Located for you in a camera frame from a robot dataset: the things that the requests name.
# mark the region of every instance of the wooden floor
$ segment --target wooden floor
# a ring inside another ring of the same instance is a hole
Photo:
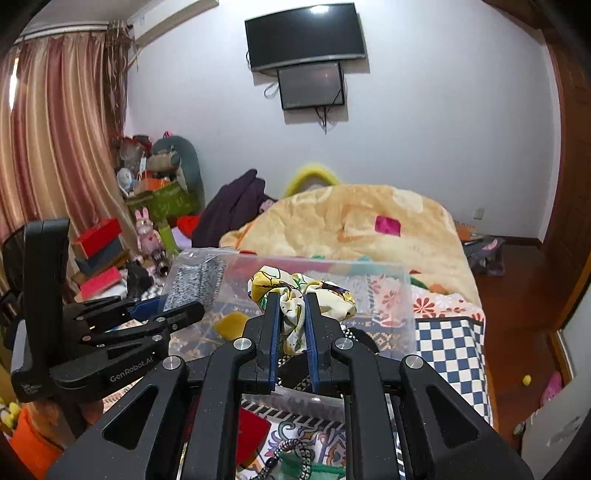
[[[548,332],[566,297],[536,247],[503,248],[505,275],[477,275],[476,284],[486,314],[485,358],[496,395],[497,430],[517,449],[515,425],[539,407],[558,370]],[[529,387],[522,384],[524,375],[532,378]]]

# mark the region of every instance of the plastic storage box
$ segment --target plastic storage box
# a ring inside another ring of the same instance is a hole
[[[163,291],[167,296],[165,309],[200,300],[206,314],[201,322],[172,335],[170,354],[187,361],[210,355],[224,342],[213,327],[224,315],[237,310],[249,317],[260,315],[261,310],[248,297],[247,285],[264,265],[331,281],[349,290],[357,304],[357,314],[342,323],[367,332],[381,355],[401,359],[416,351],[410,279],[400,265],[265,257],[227,249],[193,248],[183,251],[171,268]],[[180,281],[181,278],[191,281]]]

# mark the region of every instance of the curtain rod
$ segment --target curtain rod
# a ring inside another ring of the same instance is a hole
[[[105,31],[107,30],[108,22],[93,22],[84,24],[66,24],[66,25],[50,25],[48,27],[41,27],[35,30],[31,30],[25,34],[20,35],[14,44],[18,44],[25,40],[38,37],[48,37],[49,35],[60,35],[62,33],[72,32],[88,32],[88,31]]]

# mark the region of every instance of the gray knitted fabric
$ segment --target gray knitted fabric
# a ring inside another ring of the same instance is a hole
[[[222,283],[226,262],[215,255],[204,257],[199,265],[183,265],[173,280],[168,292],[164,311],[198,300],[203,304],[205,312],[213,306],[213,300]]]

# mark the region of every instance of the bed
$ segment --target bed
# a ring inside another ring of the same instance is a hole
[[[485,315],[452,217],[437,202],[391,186],[321,188],[279,200],[253,222],[227,233],[220,247],[261,255],[403,265],[413,278],[418,352],[493,425],[483,355]],[[374,285],[377,302],[387,301],[387,288],[382,290],[379,282]],[[353,320],[350,326],[358,325]],[[316,462],[344,464],[342,423],[310,426],[318,419],[285,416],[259,403],[245,406],[269,419],[272,429],[242,477],[253,476],[278,441],[292,437],[309,441]]]

